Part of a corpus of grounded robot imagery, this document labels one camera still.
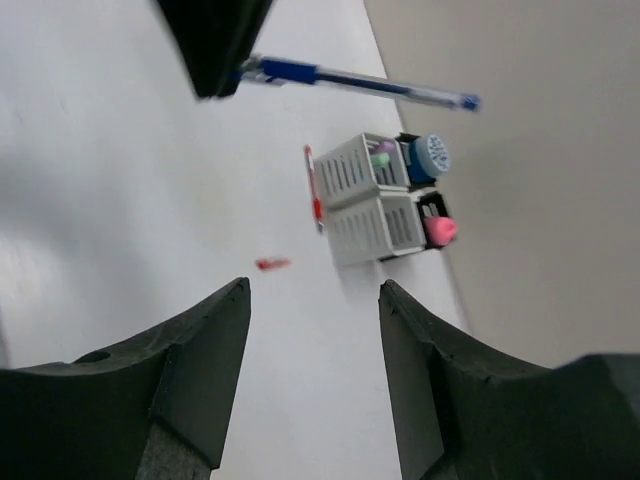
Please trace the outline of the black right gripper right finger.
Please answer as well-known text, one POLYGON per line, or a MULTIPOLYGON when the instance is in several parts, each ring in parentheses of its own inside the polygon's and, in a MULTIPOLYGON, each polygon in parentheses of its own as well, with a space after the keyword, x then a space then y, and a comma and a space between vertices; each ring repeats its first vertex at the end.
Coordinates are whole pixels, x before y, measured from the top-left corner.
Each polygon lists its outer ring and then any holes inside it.
POLYGON ((545 368, 445 322, 393 281, 383 354, 405 479, 635 479, 639 358, 545 368))

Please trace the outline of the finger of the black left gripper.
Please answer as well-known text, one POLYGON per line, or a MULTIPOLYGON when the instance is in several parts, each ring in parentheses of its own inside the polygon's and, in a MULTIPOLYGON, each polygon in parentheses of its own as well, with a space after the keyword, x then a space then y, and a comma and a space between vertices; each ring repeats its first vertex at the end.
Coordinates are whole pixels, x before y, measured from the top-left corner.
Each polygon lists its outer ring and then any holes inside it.
POLYGON ((235 94, 271 0, 158 0, 199 99, 235 94))

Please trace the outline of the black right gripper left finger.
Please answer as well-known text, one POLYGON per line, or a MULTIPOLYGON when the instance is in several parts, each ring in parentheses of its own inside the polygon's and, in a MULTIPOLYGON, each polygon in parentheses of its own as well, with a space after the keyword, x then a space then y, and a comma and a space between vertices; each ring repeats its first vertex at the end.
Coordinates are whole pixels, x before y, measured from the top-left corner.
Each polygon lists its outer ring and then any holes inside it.
POLYGON ((5 479, 206 479, 222 462, 251 318, 238 278, 129 339, 1 373, 5 479))

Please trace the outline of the blue pen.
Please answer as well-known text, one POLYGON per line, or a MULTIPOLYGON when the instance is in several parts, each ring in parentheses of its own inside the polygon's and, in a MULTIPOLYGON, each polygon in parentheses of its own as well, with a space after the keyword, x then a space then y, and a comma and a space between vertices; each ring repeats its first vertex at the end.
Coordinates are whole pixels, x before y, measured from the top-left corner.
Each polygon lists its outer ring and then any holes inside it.
POLYGON ((319 65, 269 56, 250 56, 233 74, 232 79, 272 86, 286 83, 327 86, 451 110, 478 112, 481 107, 481 99, 475 94, 393 82, 386 78, 332 70, 319 65))

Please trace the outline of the pink capped bottle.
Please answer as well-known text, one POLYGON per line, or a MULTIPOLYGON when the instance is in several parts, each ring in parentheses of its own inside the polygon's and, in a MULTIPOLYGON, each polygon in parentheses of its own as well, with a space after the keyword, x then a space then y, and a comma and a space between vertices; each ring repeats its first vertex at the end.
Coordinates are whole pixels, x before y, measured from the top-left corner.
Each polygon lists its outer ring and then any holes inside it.
POLYGON ((437 248, 446 247, 457 237, 458 225, 449 217, 426 216, 423 224, 430 243, 437 248))

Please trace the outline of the red pen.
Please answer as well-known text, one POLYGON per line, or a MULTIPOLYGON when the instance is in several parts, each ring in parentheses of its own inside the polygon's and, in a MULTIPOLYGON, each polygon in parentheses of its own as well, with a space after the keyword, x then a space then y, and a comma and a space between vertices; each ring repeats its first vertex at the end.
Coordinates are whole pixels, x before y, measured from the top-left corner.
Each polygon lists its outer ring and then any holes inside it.
POLYGON ((324 233, 324 216, 321 200, 317 191, 315 181, 315 171, 313 166, 312 150, 309 145, 304 146, 304 158, 306 162, 306 170, 309 181, 309 190, 311 195, 312 214, 316 225, 316 230, 320 235, 324 233))

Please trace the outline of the purple highlighter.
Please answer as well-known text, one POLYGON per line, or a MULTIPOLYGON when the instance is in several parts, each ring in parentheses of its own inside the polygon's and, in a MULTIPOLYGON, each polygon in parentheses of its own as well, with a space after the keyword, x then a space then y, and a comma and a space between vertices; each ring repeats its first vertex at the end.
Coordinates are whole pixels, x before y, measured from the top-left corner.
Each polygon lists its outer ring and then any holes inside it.
POLYGON ((376 154, 390 153, 395 149, 394 141, 383 141, 375 149, 376 154))

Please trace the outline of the green highlighter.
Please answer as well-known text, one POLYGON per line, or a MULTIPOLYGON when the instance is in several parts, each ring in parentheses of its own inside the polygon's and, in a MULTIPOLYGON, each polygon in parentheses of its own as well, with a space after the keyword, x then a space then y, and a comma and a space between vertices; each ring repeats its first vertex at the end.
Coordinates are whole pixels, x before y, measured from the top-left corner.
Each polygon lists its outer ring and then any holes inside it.
POLYGON ((370 162, 374 169, 383 169, 390 163, 390 155, 386 152, 371 154, 370 162))

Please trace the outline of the blue glue jar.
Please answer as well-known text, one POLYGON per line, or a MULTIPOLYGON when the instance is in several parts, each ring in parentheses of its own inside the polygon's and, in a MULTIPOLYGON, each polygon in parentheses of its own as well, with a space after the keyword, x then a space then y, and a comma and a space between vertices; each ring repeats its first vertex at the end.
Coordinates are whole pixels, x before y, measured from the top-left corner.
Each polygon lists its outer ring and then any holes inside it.
POLYGON ((451 168, 451 158, 443 140, 425 135, 408 146, 407 172, 412 184, 433 183, 451 168))

